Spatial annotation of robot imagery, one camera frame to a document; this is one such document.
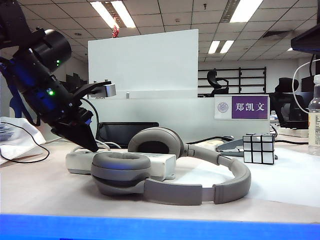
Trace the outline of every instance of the power strip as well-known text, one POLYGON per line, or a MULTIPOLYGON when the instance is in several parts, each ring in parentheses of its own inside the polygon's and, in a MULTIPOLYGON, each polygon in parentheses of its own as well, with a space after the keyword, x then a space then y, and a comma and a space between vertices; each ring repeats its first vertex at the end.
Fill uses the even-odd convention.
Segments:
MULTIPOLYGON (((72 174, 91 174, 91 164, 97 153, 105 151, 75 151, 70 152, 65 157, 65 164, 72 174)), ((125 151, 108 151, 109 153, 125 153, 125 151)), ((151 178, 158 181, 175 178, 176 155, 135 152, 139 155, 147 156, 151 161, 151 178)))
POLYGON ((299 138, 307 138, 308 137, 308 129, 292 129, 286 127, 278 127, 277 129, 278 134, 286 135, 286 136, 293 136, 299 138))

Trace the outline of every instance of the white plastic bag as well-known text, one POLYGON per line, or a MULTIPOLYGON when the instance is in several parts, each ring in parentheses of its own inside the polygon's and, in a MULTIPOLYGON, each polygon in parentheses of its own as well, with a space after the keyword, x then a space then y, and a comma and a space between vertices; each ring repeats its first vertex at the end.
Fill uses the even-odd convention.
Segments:
MULTIPOLYGON (((22 127, 27 130, 40 145, 44 144, 46 140, 39 130, 31 125, 25 118, 12 118, 2 116, 1 123, 10 123, 22 127)), ((0 141, 1 154, 7 159, 22 158, 27 156, 39 155, 43 152, 42 148, 37 146, 32 140, 31 136, 23 129, 6 124, 11 128, 13 135, 5 141, 0 141)), ((4 158, 0 158, 0 164, 7 162, 4 158)))

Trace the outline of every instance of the bottle cap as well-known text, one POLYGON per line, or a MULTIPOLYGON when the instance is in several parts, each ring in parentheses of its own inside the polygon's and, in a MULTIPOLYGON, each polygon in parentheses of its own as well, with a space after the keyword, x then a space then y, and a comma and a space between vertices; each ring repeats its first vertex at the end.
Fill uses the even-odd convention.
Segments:
POLYGON ((314 84, 320 84, 320 74, 314 76, 313 82, 314 84))

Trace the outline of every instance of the plastic water bottle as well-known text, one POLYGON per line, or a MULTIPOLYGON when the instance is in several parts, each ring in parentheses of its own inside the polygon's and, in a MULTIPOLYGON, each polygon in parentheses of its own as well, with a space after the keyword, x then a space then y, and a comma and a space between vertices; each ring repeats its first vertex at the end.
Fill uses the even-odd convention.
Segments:
POLYGON ((320 75, 314 76, 313 99, 309 104, 308 152, 320 156, 320 75))

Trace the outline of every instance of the office chair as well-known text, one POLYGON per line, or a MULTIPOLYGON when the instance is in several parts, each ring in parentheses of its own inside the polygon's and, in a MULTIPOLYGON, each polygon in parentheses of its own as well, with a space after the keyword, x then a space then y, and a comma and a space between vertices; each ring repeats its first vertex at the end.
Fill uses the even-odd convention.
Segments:
MULTIPOLYGON (((280 127, 308 129, 308 114, 298 107, 292 94, 292 78, 281 77, 274 92, 269 93, 270 111, 275 111, 280 127)), ((294 90, 299 87, 298 80, 294 80, 294 90)), ((306 108, 304 98, 298 93, 295 95, 302 108, 306 108)))
POLYGON ((209 94, 206 94, 206 97, 214 97, 215 94, 228 94, 229 93, 229 81, 223 77, 216 77, 217 71, 210 70, 206 75, 206 79, 208 80, 209 84, 213 87, 213 91, 209 94), (225 81, 226 87, 222 88, 223 86, 218 83, 218 81, 225 81))

